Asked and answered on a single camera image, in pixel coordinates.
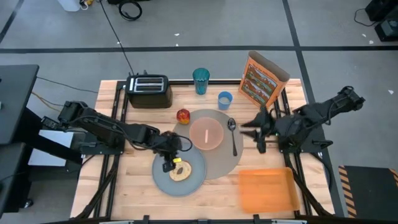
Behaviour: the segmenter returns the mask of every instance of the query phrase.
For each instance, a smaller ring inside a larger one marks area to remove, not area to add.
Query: blue cup
[[[218,95],[218,109],[228,110],[233,100],[232,94],[228,91],[222,91]]]
[[[205,68],[197,68],[192,74],[193,82],[195,83],[195,91],[199,95],[206,93],[207,84],[210,79],[210,72]]]

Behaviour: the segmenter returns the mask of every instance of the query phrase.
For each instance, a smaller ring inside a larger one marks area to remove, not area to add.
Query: concrete floor
[[[353,21],[354,11],[370,0],[288,0],[301,46],[375,46],[382,43],[372,27]],[[0,1],[0,29],[6,24],[18,0]],[[284,1],[275,0],[152,0],[141,2],[142,17],[136,22],[122,19],[115,6],[104,2],[111,22],[125,47],[252,46],[245,50],[128,52],[135,72],[146,69],[169,78],[191,78],[198,67],[209,69],[212,78],[239,78],[249,49],[256,46],[294,46]],[[368,21],[365,13],[358,20]],[[5,37],[0,39],[0,64],[38,64],[38,76],[78,88],[97,90],[100,80],[124,79],[129,67],[118,48],[101,6],[87,11],[65,12],[57,1],[24,0]],[[84,53],[81,48],[93,48]],[[26,54],[13,54],[22,49]],[[56,53],[45,53],[51,49]],[[62,49],[75,49],[66,53]],[[260,50],[293,78],[302,76],[296,52]],[[398,170],[395,127],[398,121],[398,51],[304,51],[304,62],[317,101],[335,96],[345,85],[352,85],[365,97],[360,111],[342,114],[326,126],[325,136],[334,141],[329,147],[336,172],[339,165],[388,167]],[[96,95],[71,90],[37,80],[34,91],[47,100],[62,104],[81,100],[95,105]],[[34,96],[28,107],[39,116],[56,118]],[[340,183],[338,193],[341,198]],[[5,214],[0,224],[44,223],[65,220],[70,214],[76,178],[33,183],[31,208]]]

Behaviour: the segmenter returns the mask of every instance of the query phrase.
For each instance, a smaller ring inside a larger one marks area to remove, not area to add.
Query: wooden table
[[[111,115],[116,80],[102,81],[99,88],[95,110]],[[234,101],[228,111],[238,124],[252,120],[259,108],[238,93],[237,85],[209,85],[205,95],[196,95],[193,85],[175,85],[173,105],[168,109],[134,109],[130,104],[127,109],[127,123],[143,123],[159,128],[162,132],[173,130],[176,112],[181,108],[190,111],[199,109],[218,109],[218,93],[226,90],[234,95]],[[306,103],[301,81],[292,79],[286,86],[290,109],[294,110]],[[267,152],[259,154],[255,143],[244,137],[244,151],[239,164],[228,175],[215,180],[206,180],[193,194],[186,197],[171,197],[161,192],[151,176],[152,151],[135,151],[128,143],[120,158],[112,220],[142,220],[143,215],[150,215],[151,220],[186,220],[186,219],[250,219],[252,214],[243,213],[239,207],[238,172],[244,169],[264,169],[284,167],[283,155],[277,144],[267,143]],[[325,172],[320,162],[309,154],[301,155],[303,171],[308,188],[315,198],[330,213],[333,205],[326,182]],[[80,172],[76,188],[71,217],[78,215],[90,201],[98,188],[103,156],[95,156],[84,165]],[[293,212],[261,213],[260,218],[292,218]]]

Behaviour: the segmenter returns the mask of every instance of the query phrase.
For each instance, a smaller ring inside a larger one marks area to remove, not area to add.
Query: gray plate
[[[158,154],[152,164],[152,177],[161,191],[171,196],[182,197],[193,193],[201,186],[206,176],[206,161],[200,150],[196,149],[195,146],[187,152],[178,152],[178,157],[183,161],[187,161],[192,167],[192,172],[187,179],[181,181],[172,180],[168,172],[163,172],[162,164],[164,163],[164,158]]]
[[[239,132],[239,128],[236,127],[234,130],[234,136],[238,155],[233,156],[232,133],[227,126],[229,116],[217,110],[196,110],[191,112],[189,124],[176,124],[174,132],[189,138],[189,129],[191,124],[193,124],[197,119],[204,117],[216,119],[224,129],[224,139],[219,146],[212,150],[201,150],[201,153],[206,159],[205,179],[217,179],[229,174],[241,159],[243,152],[243,135]]]

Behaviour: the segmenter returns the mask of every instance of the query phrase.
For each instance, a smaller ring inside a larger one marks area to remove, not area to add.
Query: spoon
[[[238,152],[236,151],[235,137],[234,137],[234,130],[235,130],[235,128],[236,128],[235,119],[230,118],[230,119],[228,120],[228,129],[231,130],[231,132],[232,132],[232,142],[234,143],[233,155],[234,155],[234,156],[237,156],[237,155],[238,155]]]

